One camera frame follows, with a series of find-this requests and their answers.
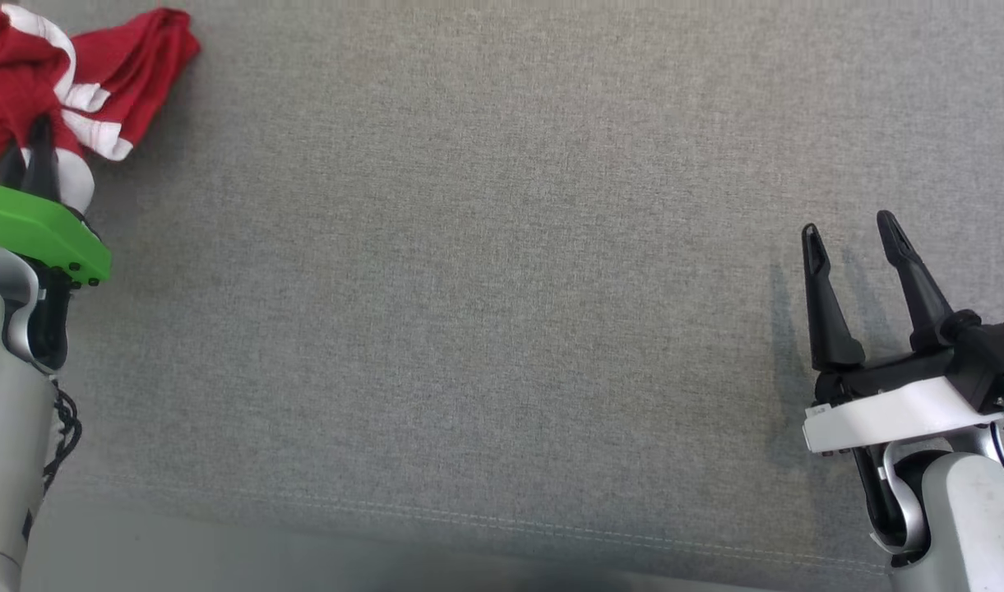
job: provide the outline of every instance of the gray table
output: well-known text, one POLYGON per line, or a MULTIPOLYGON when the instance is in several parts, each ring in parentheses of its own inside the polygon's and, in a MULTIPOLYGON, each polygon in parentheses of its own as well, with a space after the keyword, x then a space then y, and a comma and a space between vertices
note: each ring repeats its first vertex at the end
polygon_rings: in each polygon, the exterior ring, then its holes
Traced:
POLYGON ((874 355, 911 332, 880 209, 1004 318, 1004 3, 518 4, 190 3, 204 52, 94 167, 54 495, 884 589, 853 462, 803 450, 798 230, 874 355))

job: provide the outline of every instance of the black cable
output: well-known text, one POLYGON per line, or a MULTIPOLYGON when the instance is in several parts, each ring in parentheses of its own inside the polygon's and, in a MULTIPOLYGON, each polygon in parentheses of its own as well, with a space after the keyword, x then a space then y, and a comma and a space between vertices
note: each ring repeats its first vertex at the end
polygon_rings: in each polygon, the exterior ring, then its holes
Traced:
POLYGON ((44 494, 48 493, 48 488, 51 486, 52 481, 55 481, 55 475, 59 472, 59 465, 62 465, 62 462, 70 456, 70 453, 74 452, 78 440, 81 439, 81 420, 77 419, 77 403, 59 387, 58 382, 53 380, 52 385, 55 386, 55 401, 52 403, 52 407, 55 408, 62 427, 59 427, 59 435, 61 437, 58 443, 55 445, 55 458, 48 465, 44 466, 42 472, 42 476, 44 477, 44 494))

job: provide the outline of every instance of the red towel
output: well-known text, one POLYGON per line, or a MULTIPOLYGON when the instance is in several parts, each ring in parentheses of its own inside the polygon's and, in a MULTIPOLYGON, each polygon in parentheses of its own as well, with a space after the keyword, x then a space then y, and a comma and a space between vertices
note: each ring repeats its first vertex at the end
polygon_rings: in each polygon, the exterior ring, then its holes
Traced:
POLYGON ((72 39, 21 7, 0 11, 0 157, 9 139, 25 144, 36 116, 49 113, 59 190, 83 211, 92 176, 81 145, 120 161, 144 137, 198 41, 183 11, 146 12, 113 29, 72 39))

